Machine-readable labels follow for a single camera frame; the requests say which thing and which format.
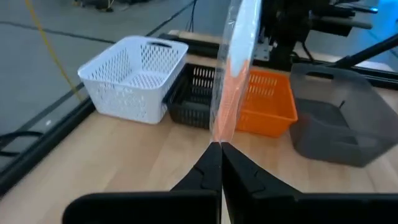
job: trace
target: black basket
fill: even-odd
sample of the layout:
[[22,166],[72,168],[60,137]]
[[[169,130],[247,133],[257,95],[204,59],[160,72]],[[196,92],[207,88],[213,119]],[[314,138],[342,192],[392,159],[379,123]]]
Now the black basket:
[[215,68],[186,64],[163,102],[176,123],[209,129]]

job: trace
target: white basket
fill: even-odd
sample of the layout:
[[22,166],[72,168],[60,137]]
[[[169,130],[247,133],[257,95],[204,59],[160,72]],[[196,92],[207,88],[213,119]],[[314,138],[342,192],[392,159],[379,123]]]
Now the white basket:
[[78,75],[98,112],[156,124],[187,50],[179,42],[130,36],[82,65]]

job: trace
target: orange basket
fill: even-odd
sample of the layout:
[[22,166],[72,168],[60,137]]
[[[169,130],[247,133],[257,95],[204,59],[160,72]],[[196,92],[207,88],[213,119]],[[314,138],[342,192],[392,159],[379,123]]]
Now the orange basket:
[[278,73],[251,70],[236,129],[277,138],[296,120],[289,78]]

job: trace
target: concrete floor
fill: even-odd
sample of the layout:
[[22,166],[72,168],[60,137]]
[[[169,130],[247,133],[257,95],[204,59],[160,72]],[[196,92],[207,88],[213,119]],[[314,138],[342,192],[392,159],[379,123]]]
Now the concrete floor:
[[[198,0],[195,8],[195,32],[222,35],[230,0]],[[95,9],[72,6],[72,0],[33,1],[36,14],[42,26],[78,35],[117,41],[127,35],[146,35],[167,20],[191,0],[152,0],[136,4],[121,11],[115,6],[113,13],[98,12]],[[397,32],[397,1],[369,0],[379,6],[379,14],[367,15],[374,23],[370,31],[354,29],[349,37],[311,32],[307,47],[312,52],[343,57],[369,47]],[[0,22],[8,21],[34,26],[24,1],[3,0],[0,7]],[[192,7],[164,25],[153,36],[172,29],[185,30]],[[49,56],[47,49],[36,30],[23,29],[0,24],[0,134],[15,131],[48,105],[70,91],[59,69]],[[57,34],[47,34],[68,76],[74,83],[80,80],[78,67],[109,44],[77,39]],[[371,59],[388,64],[398,71],[398,59],[391,52]],[[46,131],[71,111],[79,101],[76,97],[67,100],[32,129]],[[18,140],[6,150],[20,151],[29,145],[28,141]]]

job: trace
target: wooden table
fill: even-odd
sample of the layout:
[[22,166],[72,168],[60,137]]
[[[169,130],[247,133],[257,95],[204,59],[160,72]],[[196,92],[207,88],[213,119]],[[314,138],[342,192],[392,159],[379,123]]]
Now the wooden table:
[[[193,55],[187,60],[215,65],[213,59]],[[398,93],[378,91],[398,111]],[[209,131],[175,124],[168,114],[158,125],[149,125],[94,112],[2,198],[0,223],[60,223],[73,199],[92,192],[169,190],[209,140]],[[398,192],[398,147],[359,169],[298,155],[288,132],[279,139],[236,133],[233,144],[303,192]],[[223,222],[229,223],[226,217],[224,208]]]

